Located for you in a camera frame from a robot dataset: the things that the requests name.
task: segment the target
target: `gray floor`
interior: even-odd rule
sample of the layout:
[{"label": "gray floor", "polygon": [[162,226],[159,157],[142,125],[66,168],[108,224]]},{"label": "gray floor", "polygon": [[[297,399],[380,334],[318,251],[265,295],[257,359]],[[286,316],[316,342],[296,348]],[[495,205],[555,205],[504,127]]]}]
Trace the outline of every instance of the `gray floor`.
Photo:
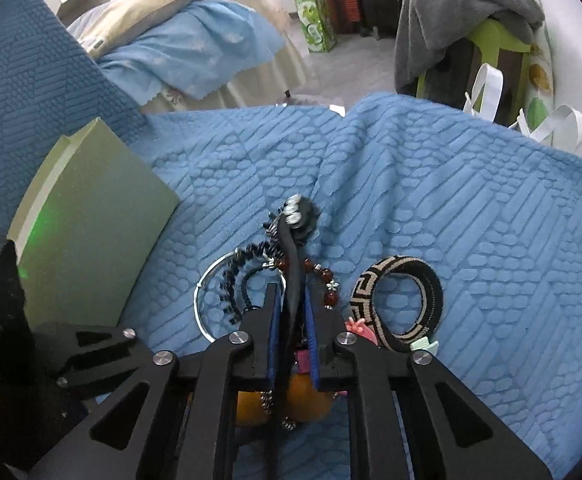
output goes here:
[{"label": "gray floor", "polygon": [[350,109],[372,92],[394,92],[394,39],[376,41],[357,34],[338,37],[327,53],[310,54],[298,20],[293,20],[289,38],[309,67],[309,81],[294,95],[308,95]]}]

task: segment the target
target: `green paper bag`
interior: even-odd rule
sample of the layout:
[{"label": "green paper bag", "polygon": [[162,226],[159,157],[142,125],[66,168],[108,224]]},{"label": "green paper bag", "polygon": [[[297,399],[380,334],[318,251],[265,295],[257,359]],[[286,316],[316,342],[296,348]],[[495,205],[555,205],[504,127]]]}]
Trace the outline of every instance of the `green paper bag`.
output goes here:
[{"label": "green paper bag", "polygon": [[328,52],[336,43],[326,0],[295,0],[309,52]]}]

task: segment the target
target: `green stool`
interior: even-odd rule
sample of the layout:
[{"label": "green stool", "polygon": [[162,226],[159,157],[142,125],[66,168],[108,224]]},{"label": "green stool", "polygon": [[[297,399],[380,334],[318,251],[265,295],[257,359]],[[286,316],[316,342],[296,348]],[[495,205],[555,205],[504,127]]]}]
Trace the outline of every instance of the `green stool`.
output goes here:
[{"label": "green stool", "polygon": [[[516,121],[519,109],[522,108],[524,92],[528,85],[529,51],[531,50],[531,46],[518,40],[508,30],[506,30],[504,25],[497,20],[492,20],[491,18],[484,20],[480,25],[478,25],[471,34],[467,36],[467,39],[480,49],[480,52],[482,53],[481,64],[488,63],[497,68],[498,59],[500,58],[500,50],[519,52],[522,54],[520,77],[517,86],[514,89],[511,112],[507,119],[508,124],[513,124]],[[418,89],[416,92],[416,97],[418,98],[424,97],[426,75],[425,72],[418,78]],[[481,103],[482,97],[480,97],[478,102],[476,102],[476,107],[478,109]]]}]

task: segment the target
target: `white bag handle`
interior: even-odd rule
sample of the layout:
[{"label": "white bag handle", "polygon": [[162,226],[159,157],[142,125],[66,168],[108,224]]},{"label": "white bag handle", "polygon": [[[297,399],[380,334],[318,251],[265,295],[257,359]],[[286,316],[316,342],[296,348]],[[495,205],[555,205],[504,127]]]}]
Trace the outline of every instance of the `white bag handle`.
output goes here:
[{"label": "white bag handle", "polygon": [[[564,127],[571,116],[575,119],[575,129]],[[553,134],[551,145],[566,152],[574,152],[582,142],[582,113],[568,105],[555,108],[533,132],[526,122],[524,111],[520,110],[517,121],[509,128],[516,126],[525,137],[530,137],[537,142],[542,142]]]},{"label": "white bag handle", "polygon": [[[495,119],[495,114],[498,111],[498,106],[500,105],[500,96],[502,95],[502,87],[504,85],[504,76],[495,67],[492,67],[488,63],[484,63],[478,70],[475,76],[475,81],[473,82],[473,88],[471,89],[471,96],[469,93],[465,92],[466,103],[464,104],[464,110],[466,114],[471,114],[471,117],[478,116],[485,121],[493,122]],[[478,97],[482,92],[482,105],[480,106],[480,111],[474,110],[474,106]]]}]

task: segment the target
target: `silver bangle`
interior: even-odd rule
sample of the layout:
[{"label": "silver bangle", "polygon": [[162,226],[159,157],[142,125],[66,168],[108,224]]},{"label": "silver bangle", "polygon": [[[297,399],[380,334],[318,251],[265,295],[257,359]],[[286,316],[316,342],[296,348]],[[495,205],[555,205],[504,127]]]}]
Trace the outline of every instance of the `silver bangle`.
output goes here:
[{"label": "silver bangle", "polygon": [[[229,259],[235,256],[236,250],[231,251],[230,253],[226,253],[224,256],[220,256],[215,262],[213,262],[207,270],[202,274],[199,281],[196,283],[196,288],[193,291],[193,314],[196,317],[197,327],[200,329],[202,335],[209,341],[213,343],[215,338],[207,331],[207,329],[202,324],[202,318],[200,317],[200,309],[199,304],[197,302],[197,296],[200,294],[200,290],[205,289],[209,280],[213,277],[215,272],[222,267]],[[269,258],[266,262],[262,264],[263,269],[272,269],[273,259]],[[282,295],[284,296],[285,290],[287,289],[287,280],[285,280],[284,275],[282,274],[281,270],[277,270],[280,274],[280,279],[282,280]]]}]

